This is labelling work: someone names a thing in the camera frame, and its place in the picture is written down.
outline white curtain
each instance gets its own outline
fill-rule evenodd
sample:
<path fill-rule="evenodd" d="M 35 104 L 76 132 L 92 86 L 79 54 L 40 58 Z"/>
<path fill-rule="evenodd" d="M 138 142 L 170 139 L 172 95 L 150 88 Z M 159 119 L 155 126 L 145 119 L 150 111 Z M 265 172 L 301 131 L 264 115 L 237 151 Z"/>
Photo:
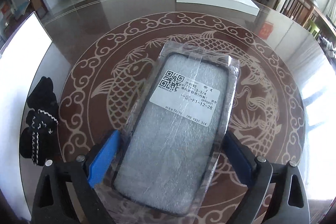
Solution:
<path fill-rule="evenodd" d="M 324 9 L 323 13 L 331 19 L 334 24 L 336 24 L 336 0 L 329 0 L 327 7 Z"/>

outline packaging label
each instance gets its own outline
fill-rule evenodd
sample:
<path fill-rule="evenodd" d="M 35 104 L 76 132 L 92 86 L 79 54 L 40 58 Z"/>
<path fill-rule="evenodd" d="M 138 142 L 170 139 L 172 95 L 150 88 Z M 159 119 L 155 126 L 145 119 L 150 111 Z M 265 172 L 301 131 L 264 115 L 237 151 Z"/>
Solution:
<path fill-rule="evenodd" d="M 149 101 L 208 127 L 220 93 L 206 84 L 167 70 Z"/>

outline metal rivet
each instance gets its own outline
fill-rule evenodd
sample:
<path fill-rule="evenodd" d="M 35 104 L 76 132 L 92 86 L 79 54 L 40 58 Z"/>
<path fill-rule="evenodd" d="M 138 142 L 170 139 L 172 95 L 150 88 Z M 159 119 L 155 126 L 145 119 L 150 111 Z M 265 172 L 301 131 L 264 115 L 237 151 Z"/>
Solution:
<path fill-rule="evenodd" d="M 78 161 L 78 162 L 82 162 L 82 161 L 84 161 L 85 160 L 85 156 L 84 155 L 78 155 L 77 157 L 76 157 L 76 161 Z"/>
<path fill-rule="evenodd" d="M 52 160 L 47 160 L 46 162 L 45 162 L 45 166 L 50 166 L 50 165 L 52 165 L 53 164 L 53 161 Z"/>
<path fill-rule="evenodd" d="M 292 166 L 292 167 L 297 167 L 296 162 L 293 161 L 293 160 L 290 160 L 290 161 L 289 161 L 289 165 Z"/>
<path fill-rule="evenodd" d="M 265 161 L 266 161 L 266 158 L 265 158 L 264 156 L 259 155 L 259 156 L 257 157 L 257 161 L 258 161 L 258 162 L 265 162 Z"/>

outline qr code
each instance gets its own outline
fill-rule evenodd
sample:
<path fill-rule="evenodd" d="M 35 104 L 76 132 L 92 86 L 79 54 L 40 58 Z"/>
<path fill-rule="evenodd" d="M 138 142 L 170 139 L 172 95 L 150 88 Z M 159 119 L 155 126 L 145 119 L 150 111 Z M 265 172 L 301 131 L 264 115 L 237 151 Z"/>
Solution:
<path fill-rule="evenodd" d="M 175 73 L 173 71 L 167 70 L 166 74 L 163 76 L 159 86 L 169 89 L 171 91 L 177 91 L 181 83 L 184 81 L 184 76 Z"/>

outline red sign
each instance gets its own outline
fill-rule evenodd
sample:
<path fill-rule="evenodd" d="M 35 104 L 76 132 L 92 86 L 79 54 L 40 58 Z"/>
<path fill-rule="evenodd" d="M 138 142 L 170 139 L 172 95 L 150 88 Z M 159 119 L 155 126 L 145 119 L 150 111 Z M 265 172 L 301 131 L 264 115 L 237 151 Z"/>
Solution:
<path fill-rule="evenodd" d="M 258 36 L 261 39 L 266 40 L 269 35 L 271 34 L 271 32 L 273 32 L 273 24 L 269 23 L 269 22 L 265 22 L 264 25 L 261 27 L 261 30 L 258 34 Z"/>

